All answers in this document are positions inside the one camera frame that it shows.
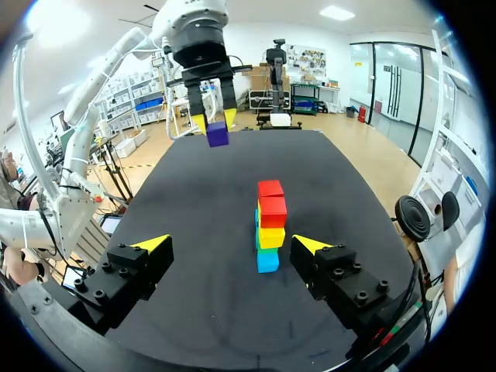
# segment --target cyan cube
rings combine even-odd
[[[257,251],[257,266],[259,274],[273,273],[279,268],[277,252],[260,253]]]
[[[207,125],[207,139],[210,147],[229,145],[229,136],[224,122],[211,122]]]

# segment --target glass wall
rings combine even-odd
[[[410,150],[422,87],[420,49],[377,43],[374,114],[370,124],[404,150]]]
[[[386,42],[353,44],[350,48],[350,104],[357,109],[365,106],[367,123],[422,165],[436,123],[436,52],[427,47]],[[449,66],[448,56],[443,58]],[[453,117],[454,88],[453,81],[446,76],[443,125],[447,127],[451,127]]]
[[[437,103],[438,103],[438,65],[437,54],[432,50],[423,50],[424,58],[424,95],[422,100],[422,111],[420,115],[420,125],[418,126],[417,137],[412,147],[411,157],[419,164],[422,164],[427,154],[427,149],[431,143],[432,131],[436,123]],[[444,57],[444,64],[449,66],[450,61]],[[455,99],[455,87],[448,75],[444,77],[444,112],[442,123],[451,127],[453,117],[453,105]]]
[[[374,56],[372,44],[353,44],[351,46],[351,92],[350,105],[359,109],[365,106],[365,119],[369,120],[370,102],[374,86]]]

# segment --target toy block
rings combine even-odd
[[[284,191],[278,180],[260,181],[258,183],[258,198],[266,196],[284,196]]]
[[[284,196],[270,196],[258,199],[260,228],[281,229],[286,224],[288,211]]]
[[[210,147],[229,145],[226,124],[224,122],[211,122],[208,124],[207,139]]]
[[[257,253],[259,274],[273,273],[279,268],[279,256],[276,253]]]
[[[270,250],[279,248],[284,242],[286,232],[284,228],[280,229],[258,229],[258,237],[260,240],[260,248],[262,250]]]
[[[259,236],[259,229],[255,230],[255,249],[259,253],[276,253],[278,248],[269,248],[266,250],[263,250],[262,247],[260,246],[260,236]]]

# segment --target black mat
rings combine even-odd
[[[355,340],[312,300],[289,262],[291,235],[345,243],[391,296],[412,263],[391,221],[351,163],[322,134],[252,131],[209,148],[178,140],[129,207],[111,245],[170,233],[175,261],[148,302],[108,338],[163,360],[203,367],[320,371],[345,360]],[[281,181],[286,240],[277,273],[258,274],[257,182]]]

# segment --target screw head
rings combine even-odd
[[[126,278],[126,277],[129,277],[129,275],[130,275],[130,272],[127,268],[123,267],[122,269],[119,270],[119,276],[120,277]]]

